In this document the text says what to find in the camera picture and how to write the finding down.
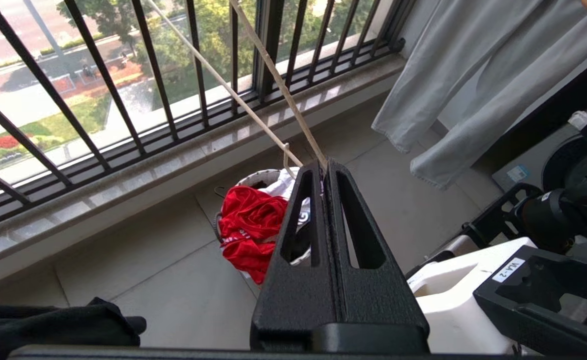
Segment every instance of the black cloth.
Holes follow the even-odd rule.
[[[29,344],[140,346],[143,317],[124,317],[118,306],[94,298],[81,307],[0,306],[0,360]]]

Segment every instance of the red clothing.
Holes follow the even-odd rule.
[[[276,247],[273,241],[263,241],[278,234],[286,210],[284,198],[248,186],[232,187],[222,203],[222,255],[258,285],[265,280]]]

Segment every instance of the tree trunk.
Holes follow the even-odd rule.
[[[138,54],[136,54],[136,47],[134,46],[134,44],[136,43],[135,41],[129,41],[129,49],[131,49],[131,54],[133,54],[133,57],[137,57]]]

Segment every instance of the black metal railing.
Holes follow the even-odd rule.
[[[152,77],[156,84],[161,107],[167,119],[167,124],[160,124],[154,129],[145,130],[144,135],[136,130],[130,114],[127,112],[121,94],[109,73],[106,62],[100,54],[96,41],[84,20],[83,13],[77,2],[80,0],[64,0],[68,12],[75,23],[87,47],[92,61],[95,63],[99,75],[104,80],[108,93],[113,100],[126,128],[129,132],[129,141],[121,141],[118,146],[109,146],[100,150],[92,141],[88,132],[83,128],[79,119],[74,115],[70,107],[65,103],[56,90],[50,78],[33,58],[28,48],[24,45],[20,36],[11,27],[3,12],[0,10],[0,32],[10,43],[11,47],[29,71],[35,76],[39,84],[44,88],[47,95],[60,108],[60,111],[78,133],[79,138],[88,147],[90,156],[82,161],[74,161],[68,164],[56,166],[42,149],[0,110],[0,125],[8,134],[13,136],[24,148],[48,170],[30,181],[22,181],[18,186],[10,184],[0,178],[0,221],[19,214],[24,210],[36,207],[78,189],[88,183],[94,182],[104,176],[122,170],[136,162],[152,157],[178,144],[184,143],[202,135],[210,130],[225,125],[245,115],[243,108],[239,107],[236,101],[230,98],[223,98],[213,103],[207,103],[205,94],[205,79],[202,65],[196,59],[195,74],[197,91],[199,95],[200,108],[186,114],[175,114],[170,106],[170,99],[163,80],[163,72],[159,66],[159,60],[154,48],[154,42],[148,27],[149,13],[145,11],[145,0],[132,0],[133,11],[138,22],[138,30],[142,37],[143,48],[146,50],[151,68]],[[184,0],[184,11],[188,19],[187,34],[194,47],[199,47],[198,21],[196,16],[194,0]],[[403,39],[399,37],[403,23],[407,19],[415,0],[373,0],[366,20],[360,30],[357,43],[349,48],[346,47],[346,39],[349,36],[350,26],[353,23],[359,3],[364,0],[351,0],[346,21],[342,29],[339,29],[339,40],[335,53],[321,57],[321,50],[325,44],[327,29],[333,13],[335,2],[327,0],[327,6],[318,31],[314,53],[310,63],[296,68],[296,58],[299,56],[299,47],[303,23],[305,22],[305,10],[308,3],[313,0],[298,0],[298,10],[295,14],[295,27],[291,39],[291,49],[287,71],[282,76],[285,79],[290,92],[296,94],[305,89],[317,85],[338,75],[359,68],[385,55],[398,52],[403,47]],[[255,9],[255,29],[262,39],[267,52],[272,59],[277,59],[278,48],[281,38],[281,24],[284,16],[284,0],[257,0]],[[382,7],[388,7],[386,14],[378,14]],[[375,38],[367,40],[367,34],[374,24],[374,19],[382,19],[380,30]],[[231,50],[231,87],[238,91],[239,74],[239,22],[234,9],[229,7],[229,27]],[[262,59],[254,52],[254,70],[252,73],[252,88],[241,93],[241,98],[252,107],[253,110],[261,109],[282,100],[282,94]]]

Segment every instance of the floor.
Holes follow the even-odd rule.
[[[313,132],[326,155],[351,171],[399,266],[408,271],[501,192],[475,170],[447,191],[414,178],[410,161],[440,137],[430,131],[412,153],[399,153],[370,128],[383,100],[374,98]],[[291,149],[303,162],[312,159],[301,139]],[[248,349],[259,290],[221,256],[209,222],[222,203],[213,189],[280,167],[282,154],[271,150],[145,210],[3,284],[0,305],[82,306],[101,297],[125,315],[147,319],[143,347]]]

